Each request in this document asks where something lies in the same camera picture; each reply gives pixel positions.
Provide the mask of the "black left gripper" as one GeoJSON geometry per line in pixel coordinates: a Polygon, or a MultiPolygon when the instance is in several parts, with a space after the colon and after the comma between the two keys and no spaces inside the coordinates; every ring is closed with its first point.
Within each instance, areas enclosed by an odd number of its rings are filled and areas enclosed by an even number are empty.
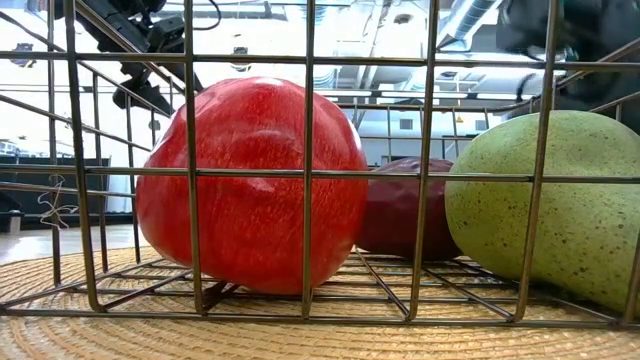
{"type": "MultiPolygon", "coordinates": [[[[182,53],[184,51],[185,24],[181,17],[172,16],[153,21],[149,16],[141,19],[128,19],[119,29],[119,33],[126,38],[142,53],[182,53]]],[[[188,67],[192,65],[187,61],[170,62],[167,70],[174,75],[182,84],[180,92],[187,91],[188,67]]],[[[145,65],[125,62],[121,66],[121,72],[130,75],[131,78],[121,83],[121,88],[117,88],[113,93],[112,100],[120,108],[126,108],[126,97],[128,89],[137,97],[130,98],[131,107],[149,109],[149,104],[160,109],[162,113],[171,115],[173,108],[162,96],[158,86],[152,86],[148,81],[151,70],[145,65]]],[[[204,89],[195,71],[192,71],[193,91],[198,93],[204,89]]]]}

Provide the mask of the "black wire basket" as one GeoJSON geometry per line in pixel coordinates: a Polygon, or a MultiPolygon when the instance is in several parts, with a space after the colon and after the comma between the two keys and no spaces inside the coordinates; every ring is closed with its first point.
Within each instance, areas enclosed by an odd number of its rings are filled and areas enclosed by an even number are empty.
{"type": "MultiPolygon", "coordinates": [[[[638,238],[638,243],[635,248],[635,255],[633,260],[633,266],[631,270],[631,277],[629,282],[629,288],[627,291],[626,305],[624,308],[624,312],[621,317],[615,318],[608,316],[605,313],[598,312],[594,309],[590,309],[587,307],[582,307],[578,304],[571,303],[557,297],[549,297],[545,294],[536,295],[537,297],[529,297],[530,293],[530,273],[533,264],[533,255],[534,255],[534,243],[535,243],[535,234],[537,232],[537,220],[539,213],[539,205],[540,205],[540,196],[542,185],[545,183],[588,183],[588,184],[640,184],[640,177],[589,177],[589,176],[568,176],[568,175],[553,175],[546,176],[544,175],[544,161],[545,161],[545,153],[546,153],[546,144],[547,144],[547,132],[549,128],[549,114],[551,111],[551,107],[555,106],[555,97],[556,90],[560,89],[561,86],[567,85],[574,80],[584,77],[593,72],[602,72],[602,71],[631,71],[634,70],[634,66],[638,64],[626,64],[626,63],[616,63],[614,60],[618,60],[621,56],[626,56],[631,53],[632,50],[635,50],[638,46],[640,46],[640,38],[634,40],[627,45],[621,47],[620,49],[614,51],[613,53],[605,56],[604,58],[596,61],[596,62],[564,62],[557,63],[555,61],[555,47],[556,47],[556,20],[558,15],[559,1],[551,0],[549,5],[548,12],[548,20],[547,20],[547,30],[546,30],[546,44],[545,44],[545,60],[543,62],[519,62],[519,63],[508,63],[508,62],[500,62],[500,61],[488,61],[482,63],[483,66],[499,66],[499,67],[526,67],[531,65],[531,67],[537,66],[538,68],[544,68],[544,84],[542,94],[539,95],[540,100],[540,109],[539,109],[539,127],[538,127],[538,136],[537,136],[537,148],[536,148],[536,159],[534,165],[534,171],[532,175],[520,175],[520,174],[474,174],[474,173],[465,173],[460,175],[455,174],[445,174],[442,172],[425,172],[427,171],[427,162],[429,157],[429,149],[430,149],[430,138],[427,132],[431,131],[432,127],[432,113],[434,110],[432,100],[433,100],[433,87],[435,81],[435,67],[436,65],[443,65],[445,62],[436,59],[435,49],[436,49],[436,37],[434,36],[434,32],[436,31],[437,24],[435,24],[436,17],[439,11],[439,0],[431,0],[430,2],[430,10],[429,10],[429,30],[428,30],[428,44],[429,44],[429,54],[425,60],[411,60],[411,59],[392,59],[392,58],[344,58],[344,57],[316,57],[314,53],[314,44],[315,44],[315,11],[316,11],[316,3],[315,0],[307,0],[306,8],[307,8],[307,20],[306,20],[306,54],[304,57],[291,57],[291,56],[249,56],[249,55],[229,55],[229,56],[214,56],[214,55],[196,55],[193,51],[193,1],[185,0],[185,10],[184,14],[186,16],[186,52],[184,54],[164,54],[164,53],[105,53],[105,54],[94,54],[94,53],[78,53],[75,48],[75,25],[74,21],[76,20],[76,10],[75,0],[63,0],[64,2],[64,19],[66,26],[66,39],[67,39],[67,49],[66,50],[51,50],[54,48],[53,43],[50,43],[49,40],[44,41],[47,44],[48,48],[50,48],[47,52],[44,53],[33,53],[33,55],[29,55],[24,52],[16,52],[15,54],[11,52],[2,52],[1,58],[28,58],[32,57],[34,59],[47,59],[50,63],[53,63],[54,60],[66,60],[68,65],[68,75],[69,75],[69,86],[70,86],[70,96],[71,96],[71,111],[72,117],[69,119],[59,117],[53,112],[44,111],[42,109],[33,107],[26,103],[20,102],[18,100],[14,100],[12,98],[1,97],[1,101],[10,103],[12,105],[24,108],[28,111],[38,113],[42,116],[45,116],[49,119],[53,119],[52,121],[66,121],[67,123],[70,121],[74,136],[74,154],[75,154],[75,163],[74,167],[65,167],[62,165],[50,165],[44,167],[37,166],[6,166],[0,168],[2,172],[5,170],[7,172],[16,172],[16,173],[46,173],[50,172],[54,176],[63,175],[63,174],[75,174],[76,176],[76,188],[75,189],[61,189],[59,187],[46,187],[46,186],[35,186],[28,184],[18,184],[18,183],[1,183],[0,189],[9,189],[9,190],[25,190],[25,191],[49,191],[54,195],[57,194],[57,191],[63,191],[65,193],[77,194],[78,195],[78,206],[79,206],[79,221],[81,227],[81,235],[82,235],[82,255],[84,261],[84,272],[85,278],[83,281],[76,283],[68,283],[63,285],[58,284],[61,280],[61,255],[59,254],[59,249],[55,246],[59,243],[55,234],[58,232],[54,231],[53,245],[53,278],[54,278],[54,287],[48,289],[46,291],[29,294],[24,297],[12,298],[4,302],[0,302],[0,317],[2,316],[10,316],[10,317],[97,317],[97,318],[140,318],[140,319],[171,319],[171,320],[202,320],[202,321],[211,321],[211,322],[266,322],[266,323],[302,323],[302,324],[329,324],[329,325],[365,325],[365,326],[377,326],[377,325],[425,325],[425,326],[495,326],[495,327],[541,327],[541,328],[579,328],[579,329],[620,329],[620,330],[638,330],[640,331],[640,322],[636,322],[636,311],[635,307],[637,305],[637,297],[638,292],[640,291],[640,234],[638,238]],[[123,144],[127,144],[130,150],[131,148],[137,144],[132,143],[131,141],[111,136],[111,134],[104,133],[101,130],[85,126],[81,120],[81,112],[79,105],[79,83],[78,83],[78,64],[81,63],[82,66],[87,67],[92,73],[97,74],[96,76],[101,76],[105,80],[111,81],[107,78],[106,75],[99,74],[98,70],[93,69],[86,65],[84,62],[80,60],[105,60],[105,61],[129,61],[129,62],[151,62],[155,64],[156,62],[189,62],[192,67],[188,67],[187,73],[187,91],[185,95],[186,106],[187,106],[187,134],[185,135],[186,145],[187,145],[187,166],[186,168],[103,168],[103,167],[86,167],[84,160],[84,148],[83,148],[83,133],[82,132],[91,132],[96,135],[98,138],[104,136],[109,137],[115,141],[121,142],[123,144]],[[418,205],[418,222],[417,222],[417,235],[416,235],[416,246],[414,252],[414,260],[412,263],[412,272],[410,275],[411,280],[411,291],[409,297],[409,307],[405,301],[402,301],[400,298],[396,296],[396,294],[389,288],[388,284],[384,282],[383,279],[379,277],[379,273],[375,271],[375,269],[371,268],[369,263],[367,262],[367,258],[364,257],[363,254],[359,252],[359,249],[353,250],[358,257],[360,258],[360,262],[363,266],[368,268],[370,275],[375,278],[375,284],[381,287],[385,293],[385,298],[380,299],[369,299],[365,297],[331,297],[331,296],[320,296],[319,300],[347,300],[347,301],[358,301],[358,302],[367,302],[373,300],[381,300],[381,301],[391,301],[396,304],[396,307],[402,313],[402,317],[391,318],[391,317],[360,317],[360,316],[311,316],[311,308],[314,300],[313,290],[311,289],[311,285],[304,285],[302,288],[302,295],[300,296],[278,296],[278,295],[257,295],[257,294],[245,294],[241,293],[238,295],[245,296],[247,298],[255,298],[257,296],[258,300],[300,300],[301,303],[301,314],[297,316],[293,315],[256,315],[256,314],[244,314],[244,313],[214,313],[211,314],[210,310],[213,309],[220,301],[223,301],[226,298],[231,297],[234,294],[234,291],[239,288],[237,284],[231,286],[228,282],[217,281],[214,285],[203,290],[203,277],[200,266],[200,244],[199,244],[199,224],[197,220],[198,216],[198,199],[197,199],[197,180],[199,176],[202,174],[202,169],[197,167],[197,162],[195,159],[196,155],[196,126],[195,126],[195,105],[194,105],[194,91],[191,83],[192,80],[192,71],[194,62],[233,62],[238,60],[240,62],[251,62],[254,59],[254,62],[265,62],[265,63],[283,63],[283,64],[303,64],[305,65],[305,100],[307,103],[312,103],[314,100],[313,96],[313,69],[315,65],[327,65],[327,64],[347,64],[347,63],[355,63],[355,64],[372,64],[372,65],[398,65],[398,66],[425,66],[426,71],[426,88],[424,91],[424,100],[425,104],[420,110],[421,119],[422,119],[422,137],[421,140],[421,171],[416,174],[411,173],[372,173],[364,171],[362,173],[356,173],[350,170],[344,170],[339,173],[339,176],[344,179],[355,179],[357,177],[362,177],[364,179],[402,179],[402,180],[414,180],[417,179],[419,181],[419,205],[418,205]],[[563,80],[561,83],[555,82],[554,71],[557,69],[570,69],[576,70],[576,73],[563,80]],[[97,276],[95,274],[94,268],[94,251],[91,240],[91,224],[89,218],[89,210],[87,208],[89,190],[86,187],[86,177],[89,175],[158,175],[158,176],[182,176],[186,178],[187,188],[188,188],[188,205],[189,205],[189,220],[190,220],[190,251],[192,255],[193,268],[188,268],[184,266],[178,265],[158,265],[155,266],[156,263],[162,262],[161,259],[156,259],[148,262],[141,262],[140,260],[140,246],[137,240],[138,232],[137,232],[137,223],[134,224],[134,252],[136,256],[136,264],[133,266],[122,268],[119,271],[112,272],[104,272],[97,276]],[[458,286],[457,283],[451,283],[447,278],[442,278],[441,275],[445,275],[445,273],[429,273],[430,268],[424,267],[424,263],[422,262],[422,247],[423,247],[423,233],[426,229],[426,224],[424,220],[424,216],[427,213],[427,199],[423,196],[426,195],[428,183],[431,180],[443,180],[443,181],[467,181],[467,182],[509,182],[509,183],[518,183],[518,182],[527,182],[532,184],[532,193],[530,200],[530,208],[528,211],[528,224],[526,230],[525,244],[524,244],[524,254],[522,259],[522,272],[519,281],[509,283],[510,286],[517,286],[517,298],[514,299],[504,299],[505,303],[513,303],[515,304],[514,312],[506,311],[505,309],[498,307],[495,298],[482,298],[476,296],[476,294],[472,292],[466,291],[466,288],[458,286]],[[129,274],[127,272],[132,270],[138,270],[141,268],[151,268],[152,270],[183,270],[179,274],[175,274],[173,276],[143,276],[137,274],[129,274]],[[434,278],[440,279],[440,283],[435,283],[438,286],[446,286],[449,287],[461,294],[467,300],[460,300],[457,303],[471,303],[471,304],[479,304],[482,305],[487,310],[490,310],[496,314],[498,314],[502,320],[498,319],[481,319],[481,318],[419,318],[418,310],[420,304],[420,292],[423,287],[421,282],[422,272],[427,272],[430,276],[434,278]],[[111,290],[111,289],[103,289],[98,288],[98,281],[109,279],[109,278],[132,278],[132,279],[151,279],[158,280],[150,286],[140,289],[134,289],[129,292],[123,292],[119,289],[111,290]],[[169,285],[175,281],[192,281],[192,290],[183,291],[183,292],[160,292],[158,293],[158,289],[164,287],[165,285],[169,285]],[[24,304],[30,304],[33,301],[39,300],[41,298],[50,297],[53,295],[57,295],[59,293],[64,292],[83,292],[87,296],[87,301],[90,305],[91,311],[89,310],[69,310],[69,309],[36,309],[36,308],[17,308],[16,306],[21,306],[24,304]],[[119,312],[119,311],[110,311],[113,308],[117,308],[122,304],[126,304],[134,299],[140,298],[142,296],[182,296],[192,298],[194,300],[194,311],[192,312],[119,312]],[[529,304],[529,300],[534,302],[552,302],[561,304],[563,306],[567,306],[577,311],[586,313],[589,316],[597,317],[601,319],[599,321],[556,321],[556,320],[523,320],[527,306],[529,304]]],[[[303,167],[302,170],[299,170],[296,173],[296,176],[300,178],[303,182],[303,219],[304,219],[304,230],[303,233],[305,236],[310,236],[312,233],[311,230],[311,219],[312,219],[312,184],[314,179],[330,179],[335,176],[335,173],[330,170],[314,170],[312,164],[313,150],[312,150],[312,128],[313,128],[313,115],[307,114],[305,117],[304,123],[304,153],[303,153],[303,167]]]]}

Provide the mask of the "dark red apple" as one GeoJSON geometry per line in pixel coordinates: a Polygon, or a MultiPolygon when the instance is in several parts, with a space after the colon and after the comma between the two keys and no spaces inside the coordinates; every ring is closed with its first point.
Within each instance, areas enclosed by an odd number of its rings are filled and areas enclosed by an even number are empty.
{"type": "MultiPolygon", "coordinates": [[[[445,185],[442,180],[428,183],[426,229],[422,259],[443,261],[462,254],[447,223],[445,185]]],[[[419,205],[419,181],[371,179],[362,230],[356,245],[370,253],[414,258],[419,205]]]]}

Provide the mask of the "round woven placemat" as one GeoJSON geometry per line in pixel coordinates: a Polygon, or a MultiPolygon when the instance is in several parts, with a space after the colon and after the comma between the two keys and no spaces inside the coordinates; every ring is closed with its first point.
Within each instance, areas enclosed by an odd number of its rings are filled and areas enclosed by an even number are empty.
{"type": "Polygon", "coordinates": [[[640,360],[640,317],[540,289],[513,321],[516,284],[467,258],[426,263],[413,297],[409,263],[355,251],[309,309],[204,277],[198,311],[191,273],[153,250],[108,265],[94,282],[80,254],[0,265],[0,360],[640,360]]]}

